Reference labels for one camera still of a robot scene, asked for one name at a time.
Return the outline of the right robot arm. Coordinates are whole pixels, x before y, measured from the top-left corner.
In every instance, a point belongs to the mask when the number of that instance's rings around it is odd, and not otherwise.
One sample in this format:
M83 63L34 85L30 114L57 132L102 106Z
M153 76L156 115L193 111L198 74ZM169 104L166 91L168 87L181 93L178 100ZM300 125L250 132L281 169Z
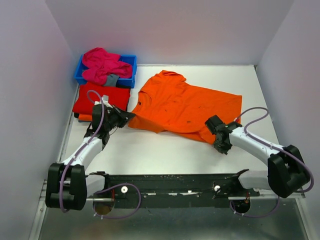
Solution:
M262 189L287 198L312 182L311 173L297 147L273 144L252 134L236 121L224 123L217 115L210 117L205 126L215 136L213 147L219 153L226 155L232 147L237 147L267 167L266 171L244 169L237 173L237 179L230 183L230 191L234 195L241 196L248 189Z

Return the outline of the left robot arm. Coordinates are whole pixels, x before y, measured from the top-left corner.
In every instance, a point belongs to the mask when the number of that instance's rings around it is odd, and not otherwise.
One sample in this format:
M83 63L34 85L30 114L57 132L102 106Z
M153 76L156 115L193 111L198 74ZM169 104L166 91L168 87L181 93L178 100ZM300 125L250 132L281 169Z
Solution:
M86 169L107 145L111 131L126 126L136 115L115 105L98 103L92 108L92 120L80 147L61 163L48 169L45 204L48 208L82 210L93 194L104 198L111 185L104 172L87 175Z

